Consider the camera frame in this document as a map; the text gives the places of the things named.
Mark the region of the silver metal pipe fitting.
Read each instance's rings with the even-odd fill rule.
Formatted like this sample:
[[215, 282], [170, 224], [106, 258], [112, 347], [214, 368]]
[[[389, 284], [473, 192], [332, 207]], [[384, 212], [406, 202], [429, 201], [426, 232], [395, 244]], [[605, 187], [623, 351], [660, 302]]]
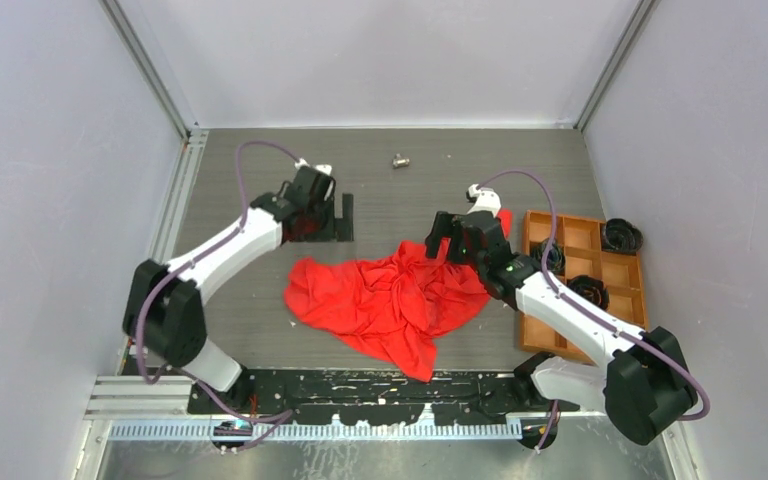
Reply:
[[406, 168], [410, 165], [410, 159], [403, 157], [400, 154], [396, 154], [393, 157], [391, 164], [393, 169]]

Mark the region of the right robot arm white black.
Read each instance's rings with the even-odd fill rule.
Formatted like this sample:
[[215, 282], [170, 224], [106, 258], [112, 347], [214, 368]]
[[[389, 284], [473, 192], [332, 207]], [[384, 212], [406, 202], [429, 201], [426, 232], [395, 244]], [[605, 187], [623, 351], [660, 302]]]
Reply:
[[668, 330], [646, 331], [587, 301], [539, 262], [515, 252], [490, 211], [436, 213], [426, 255], [469, 267], [488, 295], [552, 327], [590, 360], [551, 353], [528, 361], [518, 403], [537, 411], [564, 401], [605, 414], [628, 440], [647, 445], [677, 421], [705, 417], [710, 400]]

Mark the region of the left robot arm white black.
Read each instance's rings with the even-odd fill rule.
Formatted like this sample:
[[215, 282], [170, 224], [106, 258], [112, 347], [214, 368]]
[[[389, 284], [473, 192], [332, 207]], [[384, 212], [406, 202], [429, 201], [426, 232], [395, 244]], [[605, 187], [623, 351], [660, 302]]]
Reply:
[[147, 259], [133, 274], [122, 328], [134, 342], [208, 385], [229, 413], [252, 397], [244, 366], [213, 342], [205, 306], [254, 260], [288, 242], [351, 242], [354, 196], [338, 195], [328, 165], [298, 167], [276, 192], [247, 202], [244, 214], [193, 250], [165, 263]]

